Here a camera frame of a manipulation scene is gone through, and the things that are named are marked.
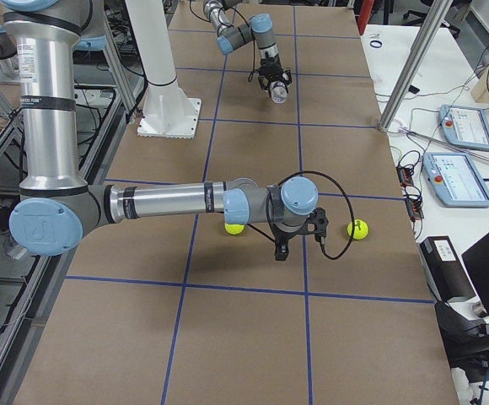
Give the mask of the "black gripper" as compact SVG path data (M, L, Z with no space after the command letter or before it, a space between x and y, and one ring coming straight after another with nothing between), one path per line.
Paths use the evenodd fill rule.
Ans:
M282 81L286 90L292 83L290 69L283 71L282 64L278 58L262 58L258 69L258 83L262 90L268 91L271 82Z
M275 244L275 251L274 251L274 257L276 261L279 262L285 262L287 260L287 257L289 255L289 241L297 236L301 235L302 231L300 229L293 231L293 232L287 232L284 230L279 229L276 225L273 225L271 227L271 232L274 236L274 244Z

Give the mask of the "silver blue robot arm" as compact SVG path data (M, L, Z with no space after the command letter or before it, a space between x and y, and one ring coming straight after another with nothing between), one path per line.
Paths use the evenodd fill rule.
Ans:
M217 43L220 52L228 55L239 48L254 42L259 52L259 66L253 62L248 77L250 82L257 75L262 90L268 93L273 102L284 103L288 97L289 86L292 83L290 69L282 67L277 41L273 30L271 16L259 13L244 23L235 26L226 15L228 10L239 14L236 6L240 1L204 1L203 14L217 32Z
M58 256L92 230L124 219L222 213L227 224L266 223L275 258L288 242L324 223L318 191L292 175L258 187L249 179L159 186L91 186L78 171L73 49L83 40L105 42L100 1L7 1L3 19L17 44L28 174L11 213L13 238L28 251Z

